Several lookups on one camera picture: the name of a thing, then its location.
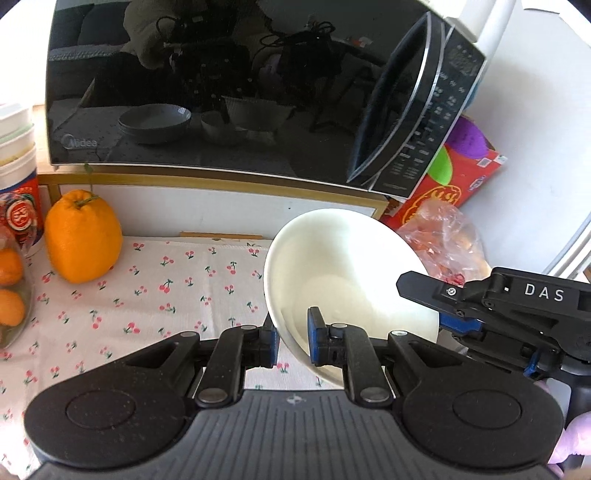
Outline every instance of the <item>small orange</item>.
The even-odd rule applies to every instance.
[[[22,278],[21,257],[12,248],[0,250],[0,287],[9,287]]]
[[[25,303],[18,293],[0,290],[0,325],[16,327],[25,318]]]

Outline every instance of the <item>microwave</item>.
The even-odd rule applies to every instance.
[[[48,49],[55,166],[240,171],[404,200],[485,64],[417,0],[71,5],[57,0]]]

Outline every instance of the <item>midea logo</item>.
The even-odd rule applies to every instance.
[[[75,148],[96,148],[99,146],[96,140],[74,138],[74,135],[70,134],[65,134],[61,138],[61,144],[66,150],[73,150]]]

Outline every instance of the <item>orange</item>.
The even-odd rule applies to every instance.
[[[0,250],[0,287],[9,287],[22,278],[21,257],[12,248]]]
[[[25,304],[18,293],[0,290],[0,325],[16,327],[25,318]]]
[[[49,210],[45,242],[53,268],[71,283],[84,283],[115,265],[123,236],[106,201],[91,192],[73,190]]]

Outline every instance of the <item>white pipe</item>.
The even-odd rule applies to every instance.
[[[488,60],[485,68],[490,64],[491,58],[494,56],[496,49],[501,42],[501,38],[505,33],[509,19],[515,8],[517,0],[496,0],[494,7],[482,29],[478,41],[477,48],[485,55]]]

